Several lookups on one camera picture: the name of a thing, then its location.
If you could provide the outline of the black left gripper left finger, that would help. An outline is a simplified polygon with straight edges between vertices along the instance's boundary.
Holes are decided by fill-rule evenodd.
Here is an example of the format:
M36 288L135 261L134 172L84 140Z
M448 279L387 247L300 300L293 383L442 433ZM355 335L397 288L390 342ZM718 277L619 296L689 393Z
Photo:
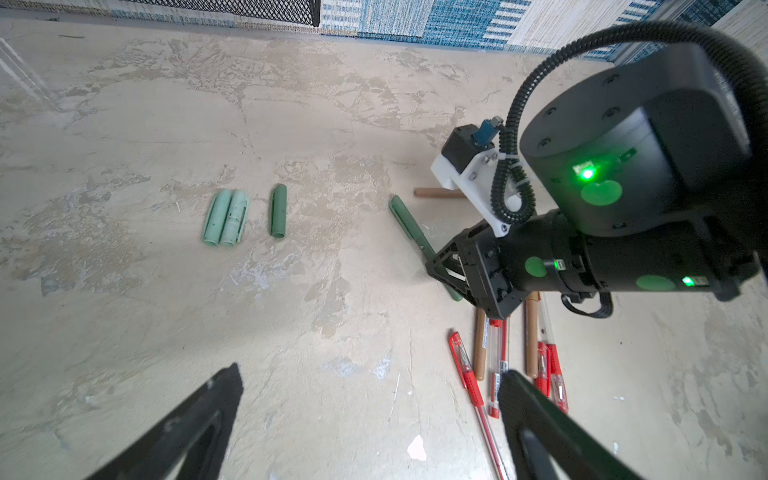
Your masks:
M219 370L92 479L217 479L244 387L239 365Z

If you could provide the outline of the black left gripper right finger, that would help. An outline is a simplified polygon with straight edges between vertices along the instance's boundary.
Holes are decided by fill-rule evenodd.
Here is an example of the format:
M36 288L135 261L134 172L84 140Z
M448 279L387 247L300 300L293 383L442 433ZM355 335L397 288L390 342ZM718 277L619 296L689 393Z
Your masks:
M499 406L517 478L639 477L515 370L501 376Z

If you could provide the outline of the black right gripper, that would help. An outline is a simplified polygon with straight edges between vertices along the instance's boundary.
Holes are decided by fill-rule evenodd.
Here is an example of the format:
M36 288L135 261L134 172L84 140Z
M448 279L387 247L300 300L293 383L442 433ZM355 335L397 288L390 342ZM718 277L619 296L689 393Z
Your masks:
M507 319L528 293L524 227L496 237L486 221L462 231L427 261L427 273L490 319Z

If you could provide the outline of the brown pen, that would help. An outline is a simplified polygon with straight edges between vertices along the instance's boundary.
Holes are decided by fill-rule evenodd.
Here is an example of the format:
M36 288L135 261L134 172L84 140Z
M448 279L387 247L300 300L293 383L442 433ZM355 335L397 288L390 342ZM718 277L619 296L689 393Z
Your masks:
M487 335L488 318L481 308L477 308L475 310L473 368L479 382L485 380L487 372Z
M538 376L538 307L540 294L532 292L524 301L525 369L531 379Z

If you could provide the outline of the dark green pen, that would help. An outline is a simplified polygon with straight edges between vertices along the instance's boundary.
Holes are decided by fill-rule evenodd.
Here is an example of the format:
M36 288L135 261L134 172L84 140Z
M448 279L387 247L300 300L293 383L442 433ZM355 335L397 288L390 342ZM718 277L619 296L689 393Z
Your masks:
M436 252L427 239L427 236L422 231L420 225L398 195L394 195L390 199L389 209L408 238L412 240L421 250L425 260L425 269L427 270L428 275L434 279L432 273L429 270L429 266L434 260Z

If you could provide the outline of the dark green pen cap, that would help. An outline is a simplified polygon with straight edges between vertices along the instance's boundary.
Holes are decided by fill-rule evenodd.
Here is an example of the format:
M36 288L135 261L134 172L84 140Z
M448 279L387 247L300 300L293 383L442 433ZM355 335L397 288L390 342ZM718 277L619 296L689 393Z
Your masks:
M276 239L282 239L286 235L287 219L287 187L278 184L272 191L270 235Z

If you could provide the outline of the light green pen cap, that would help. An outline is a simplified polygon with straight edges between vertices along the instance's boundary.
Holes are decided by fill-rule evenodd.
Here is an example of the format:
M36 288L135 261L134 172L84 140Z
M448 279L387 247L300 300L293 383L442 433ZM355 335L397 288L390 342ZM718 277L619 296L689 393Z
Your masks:
M202 240L206 245L219 244L232 199L231 190L220 190L214 197L208 211Z
M222 229L220 238L221 244L234 246L240 242L249 204L249 198L244 191L233 191L229 209Z

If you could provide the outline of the brown pen horizontal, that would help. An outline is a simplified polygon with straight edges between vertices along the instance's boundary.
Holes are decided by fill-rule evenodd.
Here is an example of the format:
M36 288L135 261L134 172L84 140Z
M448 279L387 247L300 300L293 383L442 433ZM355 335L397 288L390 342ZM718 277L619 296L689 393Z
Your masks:
M465 195L460 190L427 187L414 188L413 195L416 198L428 199L462 199L465 197Z

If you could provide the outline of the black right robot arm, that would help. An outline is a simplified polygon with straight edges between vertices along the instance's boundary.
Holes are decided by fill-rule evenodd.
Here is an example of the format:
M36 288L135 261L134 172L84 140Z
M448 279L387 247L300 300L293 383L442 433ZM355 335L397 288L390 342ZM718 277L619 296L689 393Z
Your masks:
M566 90L525 129L501 197L504 123L455 128L432 165L481 213L426 264L493 319L534 292L579 313L616 292L704 292L720 301L767 271L767 182L705 51L669 46Z

